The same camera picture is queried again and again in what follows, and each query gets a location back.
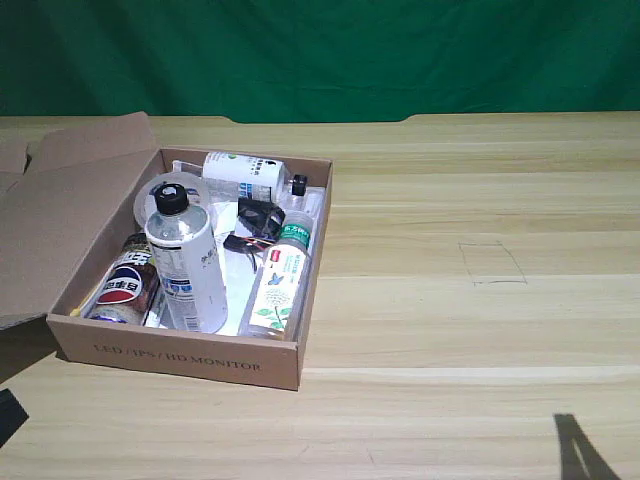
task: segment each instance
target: open cardboard box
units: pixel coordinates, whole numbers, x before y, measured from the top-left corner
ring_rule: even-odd
[[[133,201],[176,159],[207,151],[158,149],[144,113],[53,132],[0,201],[0,329],[47,316],[68,360],[297,390],[329,215],[328,160],[269,156],[326,187],[302,318],[292,341],[148,328],[70,317],[138,230]]]

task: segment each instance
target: pepsi logo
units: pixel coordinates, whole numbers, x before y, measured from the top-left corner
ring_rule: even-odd
[[[118,267],[107,279],[97,303],[110,305],[129,302],[140,295],[141,291],[140,274],[131,267]]]

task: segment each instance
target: white plastic bottle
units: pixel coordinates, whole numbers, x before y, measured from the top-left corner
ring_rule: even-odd
[[[145,225],[174,326],[214,333],[227,320],[227,296],[209,213],[189,205],[184,187],[156,190],[157,212]]]
[[[280,340],[294,336],[302,314],[312,228],[313,219],[306,213],[287,214],[280,240],[264,253],[264,266],[247,302],[240,335]]]

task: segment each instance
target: green curtain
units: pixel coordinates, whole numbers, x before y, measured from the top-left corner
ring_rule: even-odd
[[[0,0],[0,114],[640,110],[638,0]]]

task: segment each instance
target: wooden table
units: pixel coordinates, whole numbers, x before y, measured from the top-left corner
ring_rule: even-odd
[[[86,121],[5,117],[0,138]],[[301,391],[51,354],[2,384],[31,418],[0,476],[640,478],[640,112],[153,125],[335,159]],[[12,335],[5,377],[52,349]]]

